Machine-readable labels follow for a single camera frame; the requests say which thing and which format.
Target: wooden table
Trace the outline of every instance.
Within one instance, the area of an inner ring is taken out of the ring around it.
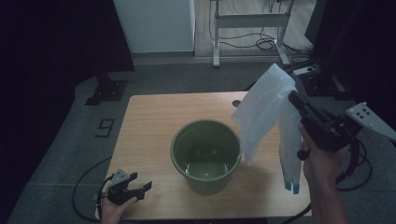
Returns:
[[[192,192],[174,167],[170,146],[175,133],[196,119],[216,119],[238,133],[231,120],[234,100],[245,92],[136,95],[130,99],[107,176],[121,168],[138,173],[130,189],[152,181],[146,198],[131,206],[124,219],[210,219],[294,216],[309,204],[305,178],[298,195],[285,190],[278,157],[278,128],[262,140],[252,166],[245,160],[220,193]]]

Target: bucket rim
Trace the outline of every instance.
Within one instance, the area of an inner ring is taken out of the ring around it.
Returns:
[[[228,124],[226,124],[226,123],[224,123],[224,122],[222,122],[222,121],[216,120],[216,119],[196,119],[196,120],[193,120],[193,121],[191,121],[191,122],[189,122],[189,123],[187,123],[187,124],[184,124],[184,125],[183,125],[180,129],[178,129],[177,132],[175,133],[175,135],[174,135],[174,137],[173,137],[173,139],[172,139],[171,147],[170,147],[172,163],[174,164],[175,168],[178,170],[179,173],[181,173],[182,175],[184,175],[184,177],[186,177],[186,178],[188,178],[188,179],[191,179],[191,180],[195,180],[195,181],[199,181],[199,182],[210,183],[210,182],[216,182],[216,181],[218,181],[218,180],[224,179],[225,177],[228,177],[230,174],[232,174],[232,173],[234,172],[234,170],[236,170],[236,168],[239,166],[239,163],[240,163],[240,161],[241,161],[241,157],[240,157],[240,156],[238,156],[238,157],[236,158],[235,164],[233,165],[233,167],[231,167],[231,168],[229,169],[229,171],[228,171],[226,174],[217,176],[217,177],[215,177],[215,178],[210,178],[210,179],[202,179],[202,178],[195,177],[195,176],[193,176],[193,175],[189,175],[189,174],[187,174],[185,171],[183,171],[183,170],[177,165],[177,163],[176,163],[176,158],[175,158],[174,150],[172,150],[172,148],[173,148],[174,145],[175,145],[175,140],[176,140],[176,138],[177,138],[178,135],[181,133],[181,131],[183,131],[186,127],[192,125],[193,123],[198,123],[198,122],[214,122],[214,123],[217,123],[217,124],[220,124],[220,125],[226,127],[228,130],[230,130],[231,133],[232,133],[232,135],[235,137],[236,142],[237,142],[237,144],[238,144],[238,150],[239,150],[239,151],[238,151],[238,155],[240,154],[240,152],[241,152],[241,147],[240,147],[239,136],[238,136],[238,134],[233,130],[233,128],[231,128]]]

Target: human arm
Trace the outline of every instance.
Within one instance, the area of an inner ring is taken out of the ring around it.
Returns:
[[[102,224],[117,224],[119,223],[122,213],[132,204],[137,202],[137,198],[126,201],[122,205],[116,205],[111,202],[107,197],[102,199]]]
[[[299,125],[303,136],[302,147],[310,151],[304,161],[304,175],[308,182],[314,224],[347,223],[347,216],[337,191],[335,179],[349,146],[336,153],[320,149],[303,124]]]

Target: white plastic bag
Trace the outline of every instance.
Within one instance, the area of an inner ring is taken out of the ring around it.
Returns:
[[[297,151],[301,136],[297,125],[300,117],[297,109],[293,110],[288,100],[288,95],[295,90],[294,80],[274,63],[250,89],[233,112],[232,119],[239,126],[241,140],[239,156],[245,154],[248,165],[253,163],[260,141],[279,120],[282,140],[279,155],[285,188],[291,189],[293,184],[293,192],[298,193],[301,162],[297,158]]]

